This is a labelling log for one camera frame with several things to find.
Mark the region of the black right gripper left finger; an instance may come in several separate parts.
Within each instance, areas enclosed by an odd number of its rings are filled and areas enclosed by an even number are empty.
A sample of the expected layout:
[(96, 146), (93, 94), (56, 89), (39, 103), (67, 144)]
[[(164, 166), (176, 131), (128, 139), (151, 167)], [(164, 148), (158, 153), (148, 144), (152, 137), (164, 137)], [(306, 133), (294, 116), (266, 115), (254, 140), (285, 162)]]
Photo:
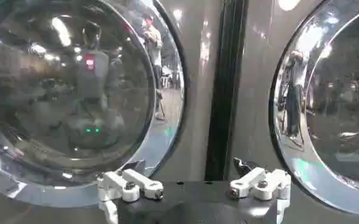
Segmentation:
[(141, 197), (149, 200), (164, 197), (163, 183), (143, 174), (145, 164), (145, 160), (131, 162), (117, 171), (103, 172), (97, 177), (98, 207), (104, 212), (107, 223), (119, 223), (116, 199), (134, 203)]

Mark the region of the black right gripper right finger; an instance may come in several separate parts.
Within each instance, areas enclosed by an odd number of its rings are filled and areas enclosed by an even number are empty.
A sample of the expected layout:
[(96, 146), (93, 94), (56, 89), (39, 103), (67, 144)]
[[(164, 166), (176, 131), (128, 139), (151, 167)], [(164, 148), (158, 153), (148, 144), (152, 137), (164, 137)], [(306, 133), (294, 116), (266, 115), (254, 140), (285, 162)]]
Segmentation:
[(229, 183), (229, 195), (235, 200), (251, 196), (266, 202), (276, 199), (276, 223), (281, 224), (285, 209), (290, 206), (291, 176), (288, 172), (275, 169), (272, 172), (255, 162), (233, 158), (233, 166), (240, 175)]

